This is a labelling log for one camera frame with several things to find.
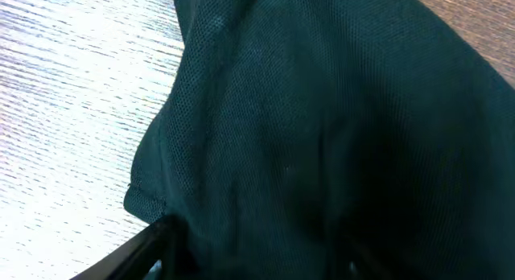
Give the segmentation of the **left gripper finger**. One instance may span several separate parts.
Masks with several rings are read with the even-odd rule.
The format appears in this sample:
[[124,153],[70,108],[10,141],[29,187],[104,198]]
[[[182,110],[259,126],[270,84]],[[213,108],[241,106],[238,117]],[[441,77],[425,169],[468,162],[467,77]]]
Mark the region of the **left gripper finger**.
[[177,279],[185,233],[182,219],[163,216],[72,280]]

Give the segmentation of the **black polo shirt with logo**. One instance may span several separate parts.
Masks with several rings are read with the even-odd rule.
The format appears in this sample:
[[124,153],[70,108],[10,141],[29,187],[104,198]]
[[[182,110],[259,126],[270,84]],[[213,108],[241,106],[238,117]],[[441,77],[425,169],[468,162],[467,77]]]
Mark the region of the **black polo shirt with logo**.
[[418,0],[174,0],[127,212],[210,279],[514,276],[514,91]]

